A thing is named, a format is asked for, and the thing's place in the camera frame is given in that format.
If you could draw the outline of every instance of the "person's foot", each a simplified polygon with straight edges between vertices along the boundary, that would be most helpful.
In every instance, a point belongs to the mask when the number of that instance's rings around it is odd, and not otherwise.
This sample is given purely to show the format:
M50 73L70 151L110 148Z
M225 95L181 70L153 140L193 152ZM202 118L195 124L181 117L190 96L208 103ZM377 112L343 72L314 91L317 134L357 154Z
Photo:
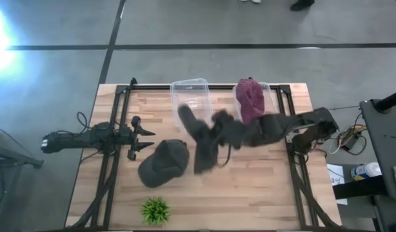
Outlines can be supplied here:
M309 1L309 0L298 0L296 3L294 3L290 10L291 11L301 11L306 8L309 8L312 4L314 4L314 1Z

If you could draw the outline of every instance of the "green plant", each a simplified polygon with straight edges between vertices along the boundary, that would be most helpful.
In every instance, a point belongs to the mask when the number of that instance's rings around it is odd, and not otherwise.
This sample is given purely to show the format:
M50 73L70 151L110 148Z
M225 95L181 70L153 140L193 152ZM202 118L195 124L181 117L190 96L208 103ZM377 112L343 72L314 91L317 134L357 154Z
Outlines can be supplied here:
M142 205L141 213L144 217L144 223L150 226L158 224L165 224L169 220L170 208L162 197L148 198L145 204Z

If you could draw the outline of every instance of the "butcher block tabletop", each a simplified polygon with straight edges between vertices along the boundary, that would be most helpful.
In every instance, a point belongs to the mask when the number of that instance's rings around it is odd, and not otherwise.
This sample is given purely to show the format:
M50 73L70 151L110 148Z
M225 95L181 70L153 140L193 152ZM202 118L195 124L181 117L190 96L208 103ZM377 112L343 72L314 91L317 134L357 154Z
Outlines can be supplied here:
M304 83L289 85L295 112L313 110L307 85ZM91 126L110 120L116 86L116 84L99 86L90 121ZM210 97L214 111L226 109L237 117L231 90L211 90ZM117 122L121 115L121 105ZM134 115L140 116L141 126L144 129L156 133L155 136L139 136L139 141L155 142L155 144L140 151L136 161L128 160L126 156L129 146L123 146L109 229L300 229L288 155L283 140L258 148L232 151L231 160L224 168L194 175L195 142L189 135L175 127L170 91L132 90L126 116L128 124ZM150 189L140 181L137 168L164 139L185 141L190 150L190 163L182 177ZM96 152L94 149L85 149L82 159L94 152ZM219 163L226 160L226 154L226 148L219 150ZM307 167L313 195L330 218L341 225L326 159L317 151L311 152L309 156ZM93 201L101 163L102 155L99 154L86 159L80 165L66 226L76 222ZM141 206L150 197L162 197L170 207L169 222L163 226L143 224ZM106 197L101 205L99 224L103 221L105 202ZM305 198L303 206L310 224Z

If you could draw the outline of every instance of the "clear plastic container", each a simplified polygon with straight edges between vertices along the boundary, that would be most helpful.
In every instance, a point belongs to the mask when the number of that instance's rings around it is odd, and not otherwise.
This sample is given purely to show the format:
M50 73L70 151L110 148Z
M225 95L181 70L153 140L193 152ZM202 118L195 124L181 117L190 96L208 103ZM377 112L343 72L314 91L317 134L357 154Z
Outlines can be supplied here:
M266 82L258 82L258 83L262 86L263 89L264 105L265 105L264 113L278 113L277 107L275 106L275 103L273 101L270 86ZM232 88L235 110L237 112L239 120L243 121L243 118L241 117L241 104L237 100L236 89L237 89L237 85L235 85Z
M212 105L208 82L203 79L175 81L170 86L172 115L175 126L182 132L186 130L178 116L178 107L187 104L197 119L211 123Z

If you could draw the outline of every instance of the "gray floor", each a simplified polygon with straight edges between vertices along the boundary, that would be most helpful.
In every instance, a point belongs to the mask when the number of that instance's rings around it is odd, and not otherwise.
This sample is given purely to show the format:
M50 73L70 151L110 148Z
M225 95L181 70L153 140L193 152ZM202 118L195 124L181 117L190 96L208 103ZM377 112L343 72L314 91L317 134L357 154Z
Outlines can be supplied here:
M291 3L127 0L117 44L396 43L393 0L317 0L309 11L298 13L288 10ZM0 11L12 45L108 44L118 4L119 0L0 0ZM0 71L0 128L45 164L42 169L23 168L1 216L0 231L58 229L81 151L46 155L39 150L41 138L60 129L80 131L75 114L90 115L106 51L10 54L12 63ZM115 51L106 83L126 83L132 77L140 83L198 77L236 82L249 76L266 82L307 82L316 108L354 106L396 91L396 48ZM337 110L333 116L343 128L358 113L355 108ZM329 155L328 162L373 161L370 145L362 155L340 151ZM360 206L354 207L340 207L343 223L371 227L368 220L352 218L349 212Z

